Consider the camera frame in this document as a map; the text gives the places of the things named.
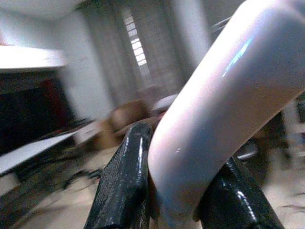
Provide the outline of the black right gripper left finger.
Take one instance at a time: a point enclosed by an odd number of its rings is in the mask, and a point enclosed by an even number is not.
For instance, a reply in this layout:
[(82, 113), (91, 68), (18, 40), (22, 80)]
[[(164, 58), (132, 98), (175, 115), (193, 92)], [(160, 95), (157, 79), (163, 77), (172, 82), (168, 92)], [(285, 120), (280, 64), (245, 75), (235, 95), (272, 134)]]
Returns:
[(102, 171), (86, 229), (147, 229), (148, 150), (153, 129), (133, 125)]

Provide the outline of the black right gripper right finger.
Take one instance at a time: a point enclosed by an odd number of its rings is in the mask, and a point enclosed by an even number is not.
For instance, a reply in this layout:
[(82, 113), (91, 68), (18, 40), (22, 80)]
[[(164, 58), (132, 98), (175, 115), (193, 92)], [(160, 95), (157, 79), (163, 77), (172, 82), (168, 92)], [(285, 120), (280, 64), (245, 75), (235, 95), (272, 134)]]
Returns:
[(275, 211), (235, 156), (216, 174), (199, 204), (204, 229), (282, 229)]

